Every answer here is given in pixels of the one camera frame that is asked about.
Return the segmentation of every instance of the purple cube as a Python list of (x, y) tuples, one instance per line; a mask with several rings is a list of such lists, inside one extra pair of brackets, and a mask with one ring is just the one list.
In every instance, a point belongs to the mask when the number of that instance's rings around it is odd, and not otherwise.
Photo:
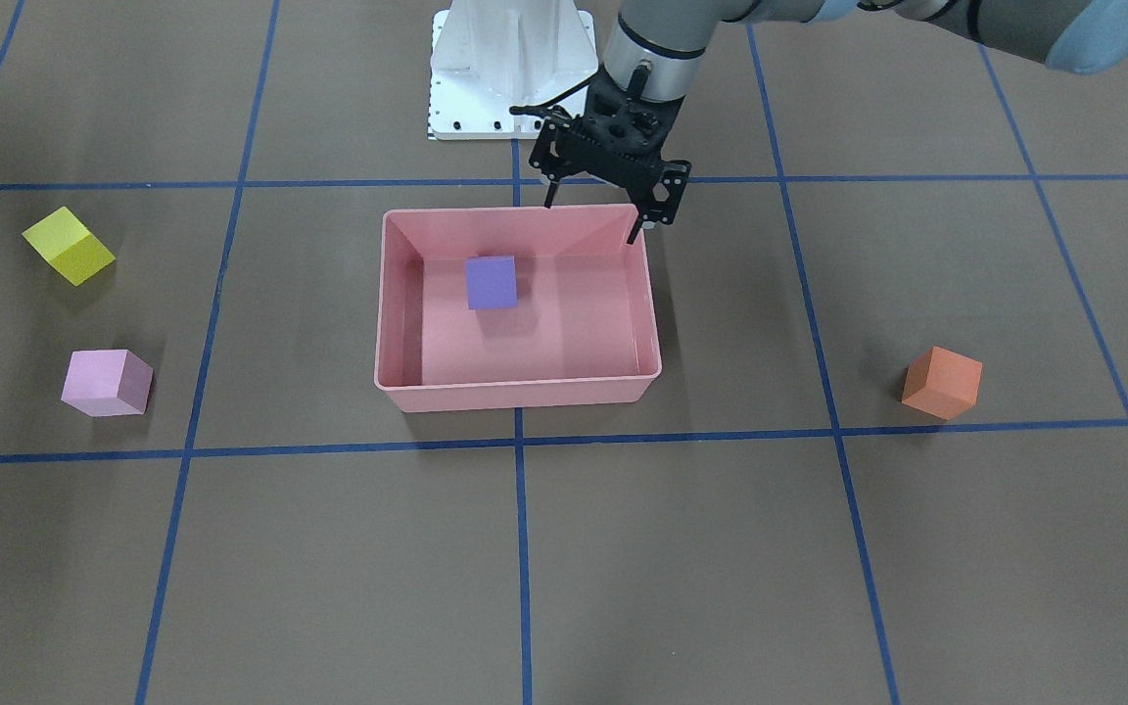
[(515, 258), (472, 257), (465, 263), (469, 308), (515, 307)]
[(144, 414), (152, 376), (129, 350), (78, 350), (60, 398), (90, 416)]

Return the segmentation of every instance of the foam block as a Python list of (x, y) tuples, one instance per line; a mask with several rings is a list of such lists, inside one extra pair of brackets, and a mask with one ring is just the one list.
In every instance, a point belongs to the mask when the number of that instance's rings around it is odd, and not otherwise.
[(129, 350), (78, 350), (61, 398), (90, 416), (144, 414), (152, 376), (151, 365)]
[(24, 238), (73, 285), (81, 284), (115, 261), (112, 250), (104, 247), (67, 205), (24, 231)]
[(515, 307), (515, 258), (472, 257), (465, 263), (469, 308)]
[(980, 385), (981, 362), (935, 346), (908, 367), (904, 404), (953, 420), (977, 405)]

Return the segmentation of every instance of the orange cube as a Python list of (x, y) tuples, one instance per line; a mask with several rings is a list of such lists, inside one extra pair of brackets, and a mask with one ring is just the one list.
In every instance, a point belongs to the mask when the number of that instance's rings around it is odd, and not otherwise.
[(904, 404), (941, 420), (957, 418), (977, 405), (981, 362), (934, 346), (908, 367)]

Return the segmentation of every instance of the plastic container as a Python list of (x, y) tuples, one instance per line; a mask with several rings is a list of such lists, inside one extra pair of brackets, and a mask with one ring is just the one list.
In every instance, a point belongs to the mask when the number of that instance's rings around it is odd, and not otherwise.
[[(404, 412), (609, 405), (661, 373), (627, 204), (389, 211), (373, 378)], [(465, 263), (515, 258), (514, 308), (469, 309)]]

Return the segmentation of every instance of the white bracket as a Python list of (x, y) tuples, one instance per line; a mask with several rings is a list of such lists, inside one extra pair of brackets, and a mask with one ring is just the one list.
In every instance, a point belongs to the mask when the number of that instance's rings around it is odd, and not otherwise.
[[(536, 138), (534, 106), (594, 74), (594, 18), (573, 0), (453, 0), (434, 15), (429, 134), (435, 139)], [(581, 90), (561, 103), (585, 107)]]

